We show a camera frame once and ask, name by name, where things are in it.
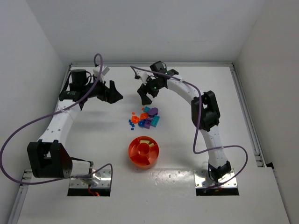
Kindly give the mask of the purple rounded lego brick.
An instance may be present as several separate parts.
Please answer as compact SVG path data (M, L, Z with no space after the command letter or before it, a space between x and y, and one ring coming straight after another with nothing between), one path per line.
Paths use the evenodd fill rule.
M154 116L158 115L158 112L159 112L158 108L153 107L148 111L148 115L150 118L153 118Z

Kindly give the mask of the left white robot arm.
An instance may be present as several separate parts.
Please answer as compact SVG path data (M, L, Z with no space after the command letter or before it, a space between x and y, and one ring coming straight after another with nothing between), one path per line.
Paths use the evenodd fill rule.
M30 142L27 147L33 175L36 178L69 178L72 172L72 159L65 149L65 143L71 126L86 99L94 98L116 103L123 99L117 91L113 80L106 86L104 76L108 73L107 66L100 70L97 66L90 73L85 69L70 71L59 94L57 114L49 123L38 141Z

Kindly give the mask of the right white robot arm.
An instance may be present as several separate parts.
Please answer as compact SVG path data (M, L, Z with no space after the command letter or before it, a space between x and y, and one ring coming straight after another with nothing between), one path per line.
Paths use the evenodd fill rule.
M231 165L224 153L224 146L219 135L220 110L213 91L201 93L193 84L185 81L178 71L168 70L165 63L158 61L149 70L132 68L135 79L142 84L137 90L142 105L150 105L151 95L155 98L160 89L166 88L178 94L191 106L191 118L196 127L196 134L201 133L208 148L208 173L212 181L218 182L231 171Z

